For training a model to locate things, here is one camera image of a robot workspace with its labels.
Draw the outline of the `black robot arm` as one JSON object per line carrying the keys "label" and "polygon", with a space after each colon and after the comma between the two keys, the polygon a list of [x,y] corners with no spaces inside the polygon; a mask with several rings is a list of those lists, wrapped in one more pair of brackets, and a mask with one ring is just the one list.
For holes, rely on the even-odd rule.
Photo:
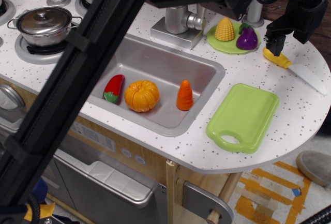
{"label": "black robot arm", "polygon": [[[95,0],[18,132],[4,143],[1,210],[25,202],[145,0]],[[149,0],[156,7],[219,0]]]}

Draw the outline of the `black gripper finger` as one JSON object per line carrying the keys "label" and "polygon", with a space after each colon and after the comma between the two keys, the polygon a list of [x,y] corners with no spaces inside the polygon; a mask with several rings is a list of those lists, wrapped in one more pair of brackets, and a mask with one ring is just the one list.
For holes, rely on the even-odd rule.
{"label": "black gripper finger", "polygon": [[283,49],[286,35],[276,35],[270,41],[270,51],[274,56],[280,56]]}
{"label": "black gripper finger", "polygon": [[265,40],[265,47],[268,50],[272,50],[273,49],[273,35],[265,34],[264,40]]}

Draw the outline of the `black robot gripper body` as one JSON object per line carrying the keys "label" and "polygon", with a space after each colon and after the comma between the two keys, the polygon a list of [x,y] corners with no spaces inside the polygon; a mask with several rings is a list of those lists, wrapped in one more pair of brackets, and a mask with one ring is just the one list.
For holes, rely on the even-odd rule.
{"label": "black robot gripper body", "polygon": [[288,0],[285,13],[267,26],[267,34],[287,35],[306,43],[322,22],[328,0]]}

